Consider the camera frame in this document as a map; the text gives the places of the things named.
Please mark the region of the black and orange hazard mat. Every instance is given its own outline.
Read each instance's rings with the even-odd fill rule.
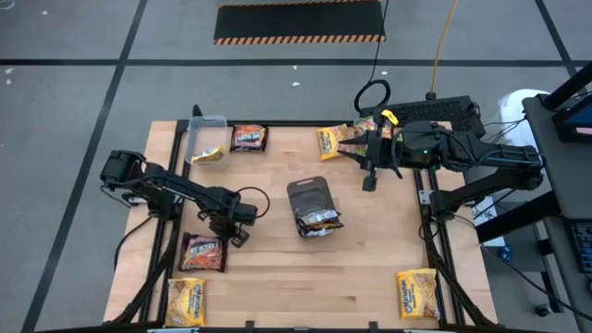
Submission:
[[[384,42],[381,22],[377,0],[238,3],[218,9],[214,43],[376,43],[380,38]]]

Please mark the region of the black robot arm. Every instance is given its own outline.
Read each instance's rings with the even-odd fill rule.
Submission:
[[[448,130],[435,122],[417,121],[407,124],[391,138],[382,137],[387,118],[376,112],[375,130],[341,144],[367,145],[366,156],[339,151],[360,164],[368,175],[363,190],[376,189],[376,169],[390,168],[399,178],[399,167],[428,169],[445,167],[467,171],[471,167],[497,167],[498,171],[454,191],[432,191],[432,215],[450,218],[461,204],[504,189],[534,190],[542,183],[544,156],[532,146],[511,146],[481,142],[475,135]]]
[[[241,195],[223,187],[204,187],[177,175],[169,174],[158,164],[146,162],[135,152],[113,151],[101,172],[101,181],[110,191],[132,191],[148,203],[150,216],[172,219],[173,204],[179,197],[193,201],[200,208],[198,217],[210,217],[210,229],[224,241],[241,247],[249,234],[237,224],[252,226],[257,207],[241,203]]]

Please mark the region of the keyboard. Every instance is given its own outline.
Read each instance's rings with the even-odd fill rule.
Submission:
[[[480,116],[472,108],[469,96],[441,98],[432,101],[421,101],[386,105],[402,125],[417,120],[449,121],[452,130],[474,134],[477,138],[485,135],[485,128]],[[363,117],[371,116],[373,108],[362,109]]]
[[[592,273],[592,223],[575,222],[571,225],[575,259],[584,273]]]

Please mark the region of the computer monitor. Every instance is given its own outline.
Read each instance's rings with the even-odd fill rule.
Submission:
[[[555,129],[563,142],[592,142],[592,95],[576,102],[572,96],[592,81],[592,63],[589,63],[563,85],[547,96],[543,106],[556,111]]]

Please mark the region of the clear plastic container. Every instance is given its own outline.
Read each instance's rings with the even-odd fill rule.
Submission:
[[[187,128],[185,160],[201,155],[208,149],[220,147],[222,158],[211,162],[196,162],[192,167],[223,169],[228,166],[228,127],[224,116],[193,117]]]

